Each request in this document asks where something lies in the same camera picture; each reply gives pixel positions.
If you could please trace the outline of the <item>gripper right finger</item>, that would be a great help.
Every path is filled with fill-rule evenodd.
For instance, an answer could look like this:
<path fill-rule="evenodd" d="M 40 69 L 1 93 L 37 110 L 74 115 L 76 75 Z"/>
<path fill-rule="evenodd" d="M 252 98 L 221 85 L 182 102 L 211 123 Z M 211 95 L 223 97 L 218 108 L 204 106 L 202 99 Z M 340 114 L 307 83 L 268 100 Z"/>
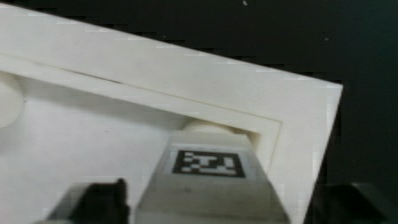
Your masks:
<path fill-rule="evenodd" d="M 367 183 L 321 185 L 303 224 L 398 224 L 398 206 Z"/>

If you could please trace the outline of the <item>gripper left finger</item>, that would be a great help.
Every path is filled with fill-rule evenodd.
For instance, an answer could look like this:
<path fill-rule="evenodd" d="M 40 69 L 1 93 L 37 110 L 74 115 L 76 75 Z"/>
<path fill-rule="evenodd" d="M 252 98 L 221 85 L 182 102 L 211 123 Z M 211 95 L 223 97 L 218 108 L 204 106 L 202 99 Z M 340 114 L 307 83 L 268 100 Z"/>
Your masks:
<path fill-rule="evenodd" d="M 40 224 L 129 224 L 125 181 L 74 184 Z"/>

